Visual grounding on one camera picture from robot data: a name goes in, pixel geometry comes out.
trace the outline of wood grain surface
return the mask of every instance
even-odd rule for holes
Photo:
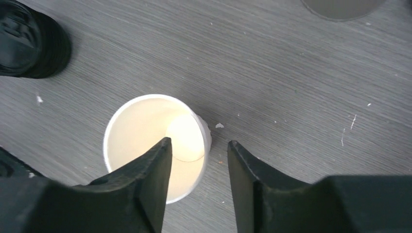
[[[306,182],[412,174],[409,0],[339,23],[299,0],[22,2],[55,18],[74,51],[56,77],[1,77],[0,145],[18,158],[66,184],[104,175],[105,127],[144,94],[177,97],[210,125],[206,176],[167,206],[163,232],[236,232],[232,139]]]

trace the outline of black container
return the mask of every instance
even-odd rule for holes
[[[0,76],[53,76],[70,54],[70,40],[56,21],[15,0],[0,0]]]

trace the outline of gray table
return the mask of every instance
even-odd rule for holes
[[[236,231],[231,139],[306,182],[412,174],[408,0],[343,23],[312,15],[299,0],[23,2],[61,23],[74,53],[54,78],[1,77],[0,144],[18,158],[50,178],[86,184],[106,173],[111,116],[149,93],[181,99],[211,126],[206,176],[167,206],[164,232]]]

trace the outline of cup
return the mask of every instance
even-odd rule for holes
[[[104,133],[108,172],[140,157],[163,137],[172,139],[172,169],[166,204],[181,200],[205,174],[212,137],[207,123],[182,101],[166,95],[140,96],[112,116]]]

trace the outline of black object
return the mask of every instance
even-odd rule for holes
[[[239,233],[412,233],[412,176],[330,176],[308,184],[236,141],[227,154]]]
[[[18,1],[0,0],[0,76],[53,76],[70,55],[68,35],[56,21]]]
[[[0,163],[7,163],[11,173],[0,177],[0,232],[161,233],[172,167],[170,138],[86,186],[33,176],[32,168],[10,157],[1,150]]]

